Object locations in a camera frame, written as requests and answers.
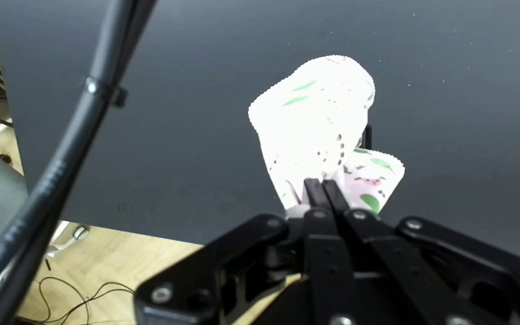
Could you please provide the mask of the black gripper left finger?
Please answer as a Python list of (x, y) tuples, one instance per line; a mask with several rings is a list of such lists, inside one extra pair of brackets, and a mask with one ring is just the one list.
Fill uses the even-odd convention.
[(352, 283), (350, 257), (335, 227), (324, 187), (305, 180), (310, 209), (303, 216), (303, 268), (310, 283), (310, 306), (315, 325), (355, 325), (344, 288)]

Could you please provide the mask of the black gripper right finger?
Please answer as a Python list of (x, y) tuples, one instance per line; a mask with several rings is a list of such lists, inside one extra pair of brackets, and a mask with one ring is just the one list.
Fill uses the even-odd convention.
[(492, 315), (453, 292), (417, 246), (370, 210), (350, 207), (334, 180), (323, 187), (335, 219), (379, 265), (408, 325), (492, 325)]

